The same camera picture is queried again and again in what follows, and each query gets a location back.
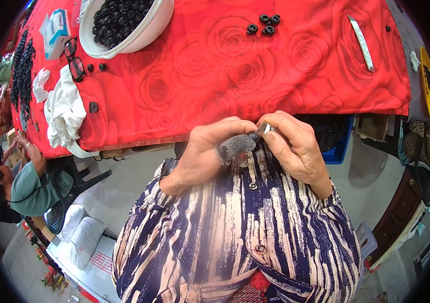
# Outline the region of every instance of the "wooden cabinet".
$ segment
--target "wooden cabinet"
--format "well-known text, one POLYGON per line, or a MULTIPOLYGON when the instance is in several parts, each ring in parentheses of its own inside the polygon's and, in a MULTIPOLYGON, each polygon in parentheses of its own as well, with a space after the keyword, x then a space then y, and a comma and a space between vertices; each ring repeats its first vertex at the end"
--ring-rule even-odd
POLYGON ((375 263, 400 236, 421 200, 418 183, 411 169, 407 167, 392 201, 373 230, 378 248, 367 259, 370 265, 375 263))

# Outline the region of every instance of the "red tablecloth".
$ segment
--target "red tablecloth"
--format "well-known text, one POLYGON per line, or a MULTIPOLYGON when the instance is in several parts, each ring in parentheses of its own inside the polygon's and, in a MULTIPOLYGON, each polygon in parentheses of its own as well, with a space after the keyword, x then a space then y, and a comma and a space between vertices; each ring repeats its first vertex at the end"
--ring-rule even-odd
MULTIPOLYGON (((37 50, 32 79, 42 67, 50 70, 46 90, 54 89, 67 60, 45 60, 38 29, 45 14, 71 12, 74 1, 39 0, 26 26, 37 50)), ((72 28, 73 37, 78 32, 72 28)), ((96 69, 77 87, 87 112, 91 101, 100 109, 87 113, 80 129, 86 150, 175 141, 231 115, 257 120, 277 109, 406 115, 410 102, 404 51, 385 0, 175 0, 166 30, 139 52, 104 61, 78 45, 84 66, 96 69), (260 14, 280 15, 273 37, 261 34, 260 14), (363 31, 374 73, 347 14, 363 31), (255 36, 246 34, 250 23, 259 26, 255 36), (101 62, 107 71, 98 70, 101 62)), ((33 99, 31 108, 40 132, 30 123, 28 138, 48 158, 68 155, 49 145, 43 103, 33 99)), ((13 111, 18 129, 17 117, 13 111)))

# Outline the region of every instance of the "striped blouse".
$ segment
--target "striped blouse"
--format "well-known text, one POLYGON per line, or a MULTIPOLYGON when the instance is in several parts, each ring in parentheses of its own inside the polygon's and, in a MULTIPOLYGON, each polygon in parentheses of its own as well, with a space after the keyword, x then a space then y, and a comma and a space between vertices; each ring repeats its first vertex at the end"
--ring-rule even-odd
POLYGON ((316 199, 264 143, 248 167, 234 161, 182 196, 159 189, 161 168, 114 247, 122 302, 230 302, 256 270, 286 302, 348 302, 355 293, 360 249, 334 186, 316 199))

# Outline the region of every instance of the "hand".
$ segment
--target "hand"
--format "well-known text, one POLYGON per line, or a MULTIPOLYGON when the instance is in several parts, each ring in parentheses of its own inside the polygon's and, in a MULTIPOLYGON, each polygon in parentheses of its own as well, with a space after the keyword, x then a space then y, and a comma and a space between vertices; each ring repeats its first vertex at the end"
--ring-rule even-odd
POLYGON ((269 131, 263 138, 283 169, 294 179, 311 186, 318 199, 332 193, 332 184, 311 125, 283 111, 268 113, 257 125, 267 122, 280 133, 269 131))
POLYGON ((13 138, 12 144, 10 144, 11 148, 17 148, 18 147, 18 139, 15 137, 13 138))
POLYGON ((19 130, 18 131, 18 135, 17 135, 17 141, 18 141, 18 145, 21 145, 22 147, 26 147, 26 145, 30 142, 25 135, 25 132, 23 130, 19 130))
POLYGON ((168 195, 179 195, 188 186, 210 180, 222 166, 215 153, 215 145, 256 129, 253 122, 238 117, 195 127, 178 165, 168 177, 161 180, 161 190, 168 195))

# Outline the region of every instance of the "chair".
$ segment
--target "chair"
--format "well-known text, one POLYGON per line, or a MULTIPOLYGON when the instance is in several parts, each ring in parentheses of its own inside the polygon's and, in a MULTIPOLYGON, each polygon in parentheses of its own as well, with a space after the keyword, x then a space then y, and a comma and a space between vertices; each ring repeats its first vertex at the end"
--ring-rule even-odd
POLYGON ((358 226, 356 230, 358 243, 361 246, 361 269, 360 269, 360 281, 358 282, 357 289, 361 287, 364 280, 364 273, 365 273, 365 265, 363 262, 365 261, 368 256, 374 252, 378 248, 378 243, 376 242, 375 236, 369 229, 368 225, 365 221, 361 221, 360 226, 358 226))
POLYGON ((89 181, 84 181, 82 180, 82 177, 83 175, 85 176, 85 172, 79 172, 77 170, 72 156, 55 160, 55 166, 62 167, 62 169, 54 170, 54 174, 52 176, 52 186, 61 199, 43 215, 43 218, 45 219, 45 223, 47 224, 47 228, 50 230, 50 232, 54 235, 58 235, 63 228, 67 209, 74 202, 74 200, 87 189, 112 175, 112 171, 108 170, 105 173, 95 176, 89 181), (55 174, 59 174, 61 171, 66 171, 73 178, 72 189, 65 198, 62 197, 59 185, 57 182, 55 182, 55 174))

